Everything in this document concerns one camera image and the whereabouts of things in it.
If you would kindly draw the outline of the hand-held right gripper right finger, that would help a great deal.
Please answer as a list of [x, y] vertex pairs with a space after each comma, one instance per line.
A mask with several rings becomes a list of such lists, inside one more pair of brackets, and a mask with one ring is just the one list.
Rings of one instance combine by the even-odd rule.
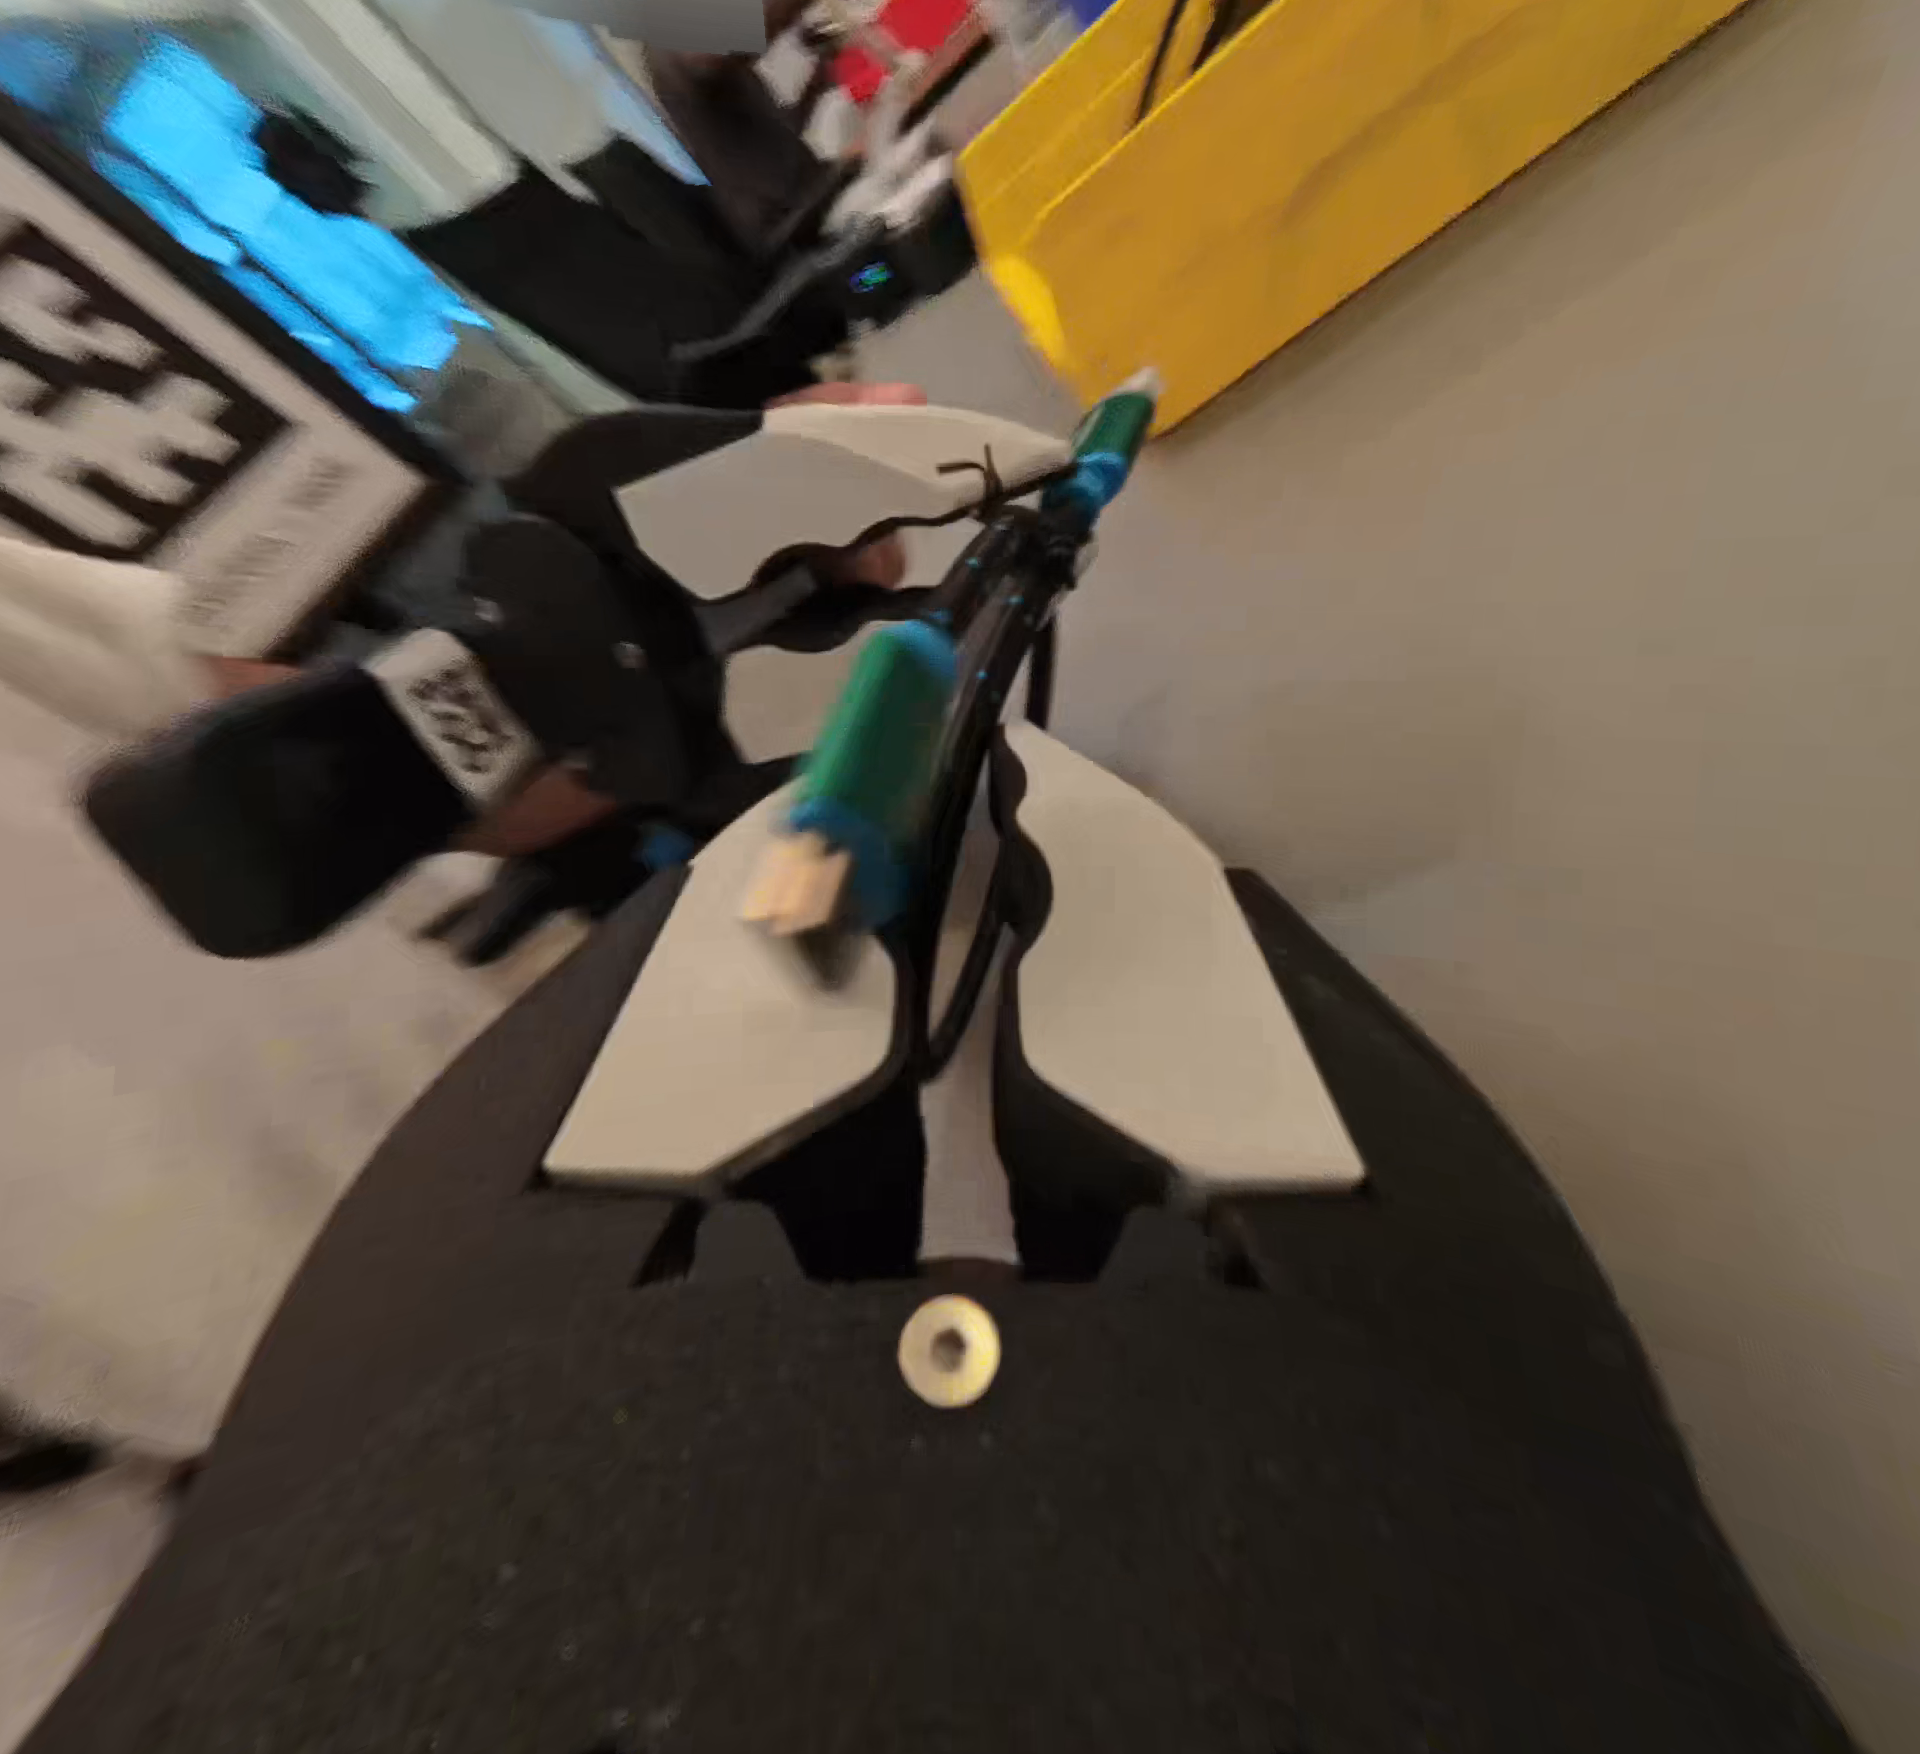
[[1028, 1073], [1182, 1192], [1348, 1192], [1357, 1141], [1223, 859], [1030, 721], [1003, 730], [1037, 893], [1010, 984]]

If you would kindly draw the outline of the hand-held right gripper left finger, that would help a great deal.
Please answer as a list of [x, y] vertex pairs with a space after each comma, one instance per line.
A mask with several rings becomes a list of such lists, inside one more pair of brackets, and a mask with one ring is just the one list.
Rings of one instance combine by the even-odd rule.
[[773, 845], [769, 794], [693, 855], [610, 1033], [547, 1147], [558, 1185], [720, 1190], [883, 1091], [900, 1069], [896, 959], [842, 988], [738, 917]]

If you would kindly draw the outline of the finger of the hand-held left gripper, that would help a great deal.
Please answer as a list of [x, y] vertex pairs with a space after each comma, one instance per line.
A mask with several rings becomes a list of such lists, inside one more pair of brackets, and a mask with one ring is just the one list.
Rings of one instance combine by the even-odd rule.
[[827, 653], [869, 625], [919, 616], [932, 595], [930, 586], [778, 575], [695, 604], [693, 616], [710, 649], [722, 658], [758, 647]]
[[950, 405], [782, 405], [733, 444], [615, 492], [639, 551], [699, 598], [807, 549], [948, 526], [1064, 470], [1062, 435]]

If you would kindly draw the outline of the person's left hand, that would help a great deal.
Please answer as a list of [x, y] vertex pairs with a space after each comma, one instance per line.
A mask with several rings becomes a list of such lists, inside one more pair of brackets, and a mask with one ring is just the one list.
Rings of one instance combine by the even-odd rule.
[[[786, 405], [925, 405], [925, 388], [912, 383], [880, 383], [878, 379], [827, 379], [766, 401], [773, 412]], [[829, 546], [809, 557], [809, 571], [820, 586], [900, 587], [907, 571], [907, 551], [896, 535], [867, 540], [860, 546]]]

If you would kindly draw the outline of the red object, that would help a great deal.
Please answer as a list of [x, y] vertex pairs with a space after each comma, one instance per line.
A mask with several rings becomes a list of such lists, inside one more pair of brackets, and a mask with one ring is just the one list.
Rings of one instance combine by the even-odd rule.
[[881, 0], [867, 32], [829, 61], [831, 84], [860, 106], [872, 102], [900, 61], [930, 61], [968, 30], [976, 6], [977, 0]]

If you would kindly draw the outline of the yellow plastic bin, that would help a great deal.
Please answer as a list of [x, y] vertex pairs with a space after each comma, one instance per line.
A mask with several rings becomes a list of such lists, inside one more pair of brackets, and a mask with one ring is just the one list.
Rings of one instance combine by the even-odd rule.
[[1062, 412], [1189, 421], [1754, 0], [1118, 0], [968, 142]]

